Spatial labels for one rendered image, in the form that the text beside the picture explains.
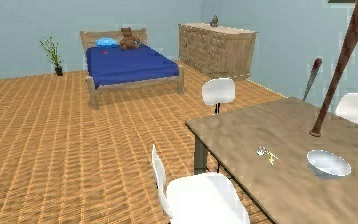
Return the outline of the white bowl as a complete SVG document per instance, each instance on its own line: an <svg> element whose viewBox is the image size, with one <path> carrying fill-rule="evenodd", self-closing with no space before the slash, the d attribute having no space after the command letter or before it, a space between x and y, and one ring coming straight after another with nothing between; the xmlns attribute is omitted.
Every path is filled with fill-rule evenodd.
<svg viewBox="0 0 358 224"><path fill-rule="evenodd" d="M352 167L346 160L326 150L311 150L306 159L314 175L323 180L345 178L352 173Z"/></svg>

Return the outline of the green house plant in pot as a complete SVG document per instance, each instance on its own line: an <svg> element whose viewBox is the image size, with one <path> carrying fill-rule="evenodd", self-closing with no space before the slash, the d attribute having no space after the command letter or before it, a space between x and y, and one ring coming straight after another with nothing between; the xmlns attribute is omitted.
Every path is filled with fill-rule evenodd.
<svg viewBox="0 0 358 224"><path fill-rule="evenodd" d="M48 61L54 65L54 70L57 76L63 75L63 68L61 66L62 59L60 58L58 48L59 43L54 41L52 37L43 38L40 40L40 46L48 57Z"/></svg>

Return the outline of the brown baseball bat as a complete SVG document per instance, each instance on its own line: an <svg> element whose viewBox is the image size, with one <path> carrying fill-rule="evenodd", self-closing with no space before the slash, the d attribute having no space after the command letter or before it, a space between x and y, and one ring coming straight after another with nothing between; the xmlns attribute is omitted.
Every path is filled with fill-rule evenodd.
<svg viewBox="0 0 358 224"><path fill-rule="evenodd" d="M346 68L349 59L358 43L358 0L355 3L354 10L351 16L351 20L349 22L346 35L343 41L343 45L341 47L341 52L338 57L338 61L336 64L336 68L334 74L332 76L330 85L328 87L327 93L325 95L325 99L320 108L319 114L316 118L315 124L312 129L309 131L309 134L313 137L321 136L321 129L325 117L327 115L329 106L331 105L334 93L337 89L337 86L342 77L343 71Z"/></svg>

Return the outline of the grey and red baseball bat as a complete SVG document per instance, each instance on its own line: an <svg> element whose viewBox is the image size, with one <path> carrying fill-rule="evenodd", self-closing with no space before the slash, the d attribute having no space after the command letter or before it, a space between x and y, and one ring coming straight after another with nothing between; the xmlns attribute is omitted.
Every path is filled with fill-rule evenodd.
<svg viewBox="0 0 358 224"><path fill-rule="evenodd" d="M305 92L304 92L304 96L303 96L303 101L305 101L308 97L308 94L310 92L310 89L315 81L315 78L318 74L318 71L319 71L319 68L322 64L322 59L321 58L316 58L314 63L313 63L313 66L312 66L312 69L311 69L311 72L310 72L310 76L309 76L309 79L308 79L308 82L307 82L307 85L306 85L306 89L305 89Z"/></svg>

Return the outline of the wooden table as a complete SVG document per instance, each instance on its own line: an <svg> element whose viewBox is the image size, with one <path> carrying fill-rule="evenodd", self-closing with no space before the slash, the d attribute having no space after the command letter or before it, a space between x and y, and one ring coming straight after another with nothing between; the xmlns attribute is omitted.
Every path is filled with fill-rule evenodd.
<svg viewBox="0 0 358 224"><path fill-rule="evenodd" d="M290 97L189 120L194 172L205 170L209 150L277 224L358 224L358 125L329 113L313 137L317 113ZM342 157L352 173L316 177L306 159L313 149Z"/></svg>

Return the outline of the brown teddy bear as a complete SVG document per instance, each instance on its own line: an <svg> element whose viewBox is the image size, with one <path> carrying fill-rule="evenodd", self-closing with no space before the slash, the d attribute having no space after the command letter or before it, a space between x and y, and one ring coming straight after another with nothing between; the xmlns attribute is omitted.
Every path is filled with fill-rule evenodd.
<svg viewBox="0 0 358 224"><path fill-rule="evenodd" d="M123 39L120 41L122 50L137 49L140 47L141 40L132 34L130 27L122 28Z"/></svg>

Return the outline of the wooden bed with blue cover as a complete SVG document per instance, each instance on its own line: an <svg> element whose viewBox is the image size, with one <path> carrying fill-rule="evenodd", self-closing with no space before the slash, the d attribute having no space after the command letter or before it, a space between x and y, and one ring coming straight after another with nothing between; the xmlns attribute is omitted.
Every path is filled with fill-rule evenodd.
<svg viewBox="0 0 358 224"><path fill-rule="evenodd" d="M99 108L98 95L114 90L176 83L177 93L184 93L184 67L150 48L145 28L132 30L132 34L141 40L140 47L122 50L121 30L80 32L88 68L86 82L94 110ZM95 41L101 37L115 39L117 46L97 47Z"/></svg>

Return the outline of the white chair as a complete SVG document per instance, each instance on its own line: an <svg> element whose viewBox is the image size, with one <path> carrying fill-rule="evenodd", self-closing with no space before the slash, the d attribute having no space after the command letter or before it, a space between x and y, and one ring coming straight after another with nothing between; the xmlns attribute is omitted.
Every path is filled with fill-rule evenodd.
<svg viewBox="0 0 358 224"><path fill-rule="evenodd" d="M155 145L151 160L159 202L169 224L250 224L247 210L225 175L208 172L166 183Z"/></svg>
<svg viewBox="0 0 358 224"><path fill-rule="evenodd" d="M358 124L358 93L347 93L339 101L335 114Z"/></svg>
<svg viewBox="0 0 358 224"><path fill-rule="evenodd" d="M207 81L202 86L202 99L205 105L214 105L214 113L218 114L221 104L234 101L235 82L231 78L218 78Z"/></svg>

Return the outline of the wooden chest of drawers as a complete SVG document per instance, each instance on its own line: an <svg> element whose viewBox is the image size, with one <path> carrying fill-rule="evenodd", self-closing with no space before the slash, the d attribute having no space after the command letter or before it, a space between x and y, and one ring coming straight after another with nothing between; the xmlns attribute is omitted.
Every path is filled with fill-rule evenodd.
<svg viewBox="0 0 358 224"><path fill-rule="evenodd" d="M179 59L210 78L245 80L251 76L256 31L179 24Z"/></svg>

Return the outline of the light blue pillow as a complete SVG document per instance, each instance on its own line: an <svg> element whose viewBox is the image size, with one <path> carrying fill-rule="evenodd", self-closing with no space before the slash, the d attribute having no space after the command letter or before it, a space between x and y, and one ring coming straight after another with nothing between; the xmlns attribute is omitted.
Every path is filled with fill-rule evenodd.
<svg viewBox="0 0 358 224"><path fill-rule="evenodd" d="M117 41L109 37L101 37L95 41L95 44L99 48L113 48L117 46Z"/></svg>

